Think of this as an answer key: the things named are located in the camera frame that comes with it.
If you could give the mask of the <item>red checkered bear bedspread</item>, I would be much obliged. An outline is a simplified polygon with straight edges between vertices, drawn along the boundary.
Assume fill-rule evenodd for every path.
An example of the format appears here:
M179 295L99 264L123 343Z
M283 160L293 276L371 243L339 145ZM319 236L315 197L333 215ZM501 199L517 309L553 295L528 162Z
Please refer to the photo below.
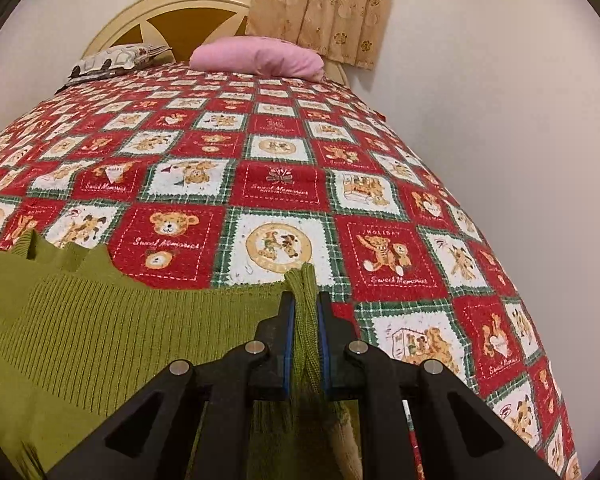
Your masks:
M532 317L467 212L349 89L150 68L61 91L0 132L0 250L104 246L156 289L304 264L393 359L441 361L559 477L581 469Z

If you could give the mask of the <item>white black patterned pillow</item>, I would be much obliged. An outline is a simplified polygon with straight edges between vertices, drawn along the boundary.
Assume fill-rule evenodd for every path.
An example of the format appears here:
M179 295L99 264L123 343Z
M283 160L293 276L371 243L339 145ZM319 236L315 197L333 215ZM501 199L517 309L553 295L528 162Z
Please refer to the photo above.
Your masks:
M151 67L172 62L174 55L169 46L156 44L118 44L81 58L70 70L57 93L78 84L111 79L119 76L143 74Z

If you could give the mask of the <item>green orange cream knit sweater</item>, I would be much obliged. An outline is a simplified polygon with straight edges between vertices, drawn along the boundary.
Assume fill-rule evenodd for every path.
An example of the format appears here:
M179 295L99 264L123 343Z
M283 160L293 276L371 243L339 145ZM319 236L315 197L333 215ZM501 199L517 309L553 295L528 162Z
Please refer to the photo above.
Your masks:
M27 232L0 250L0 448L38 479L170 362L222 358L297 303L290 397L254 407L253 479L358 479L348 408L322 389L314 267L263 285L156 289L132 280L104 246L58 248Z

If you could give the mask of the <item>pink pillow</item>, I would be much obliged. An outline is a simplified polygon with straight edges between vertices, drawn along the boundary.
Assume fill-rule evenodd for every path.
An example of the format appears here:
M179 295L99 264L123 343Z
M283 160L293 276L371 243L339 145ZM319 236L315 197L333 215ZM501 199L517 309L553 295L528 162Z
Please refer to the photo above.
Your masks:
M188 65L204 72L300 78L320 82L324 61L317 52L290 42L258 36L224 37L194 50Z

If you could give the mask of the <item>cream round wooden headboard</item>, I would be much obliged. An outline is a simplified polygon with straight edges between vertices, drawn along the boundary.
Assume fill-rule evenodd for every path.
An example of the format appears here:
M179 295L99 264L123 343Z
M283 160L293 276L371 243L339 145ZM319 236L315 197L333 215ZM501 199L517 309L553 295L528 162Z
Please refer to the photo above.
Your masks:
M176 62L222 37L242 36L251 0L137 0L105 25L86 47L92 55L116 44L165 44Z

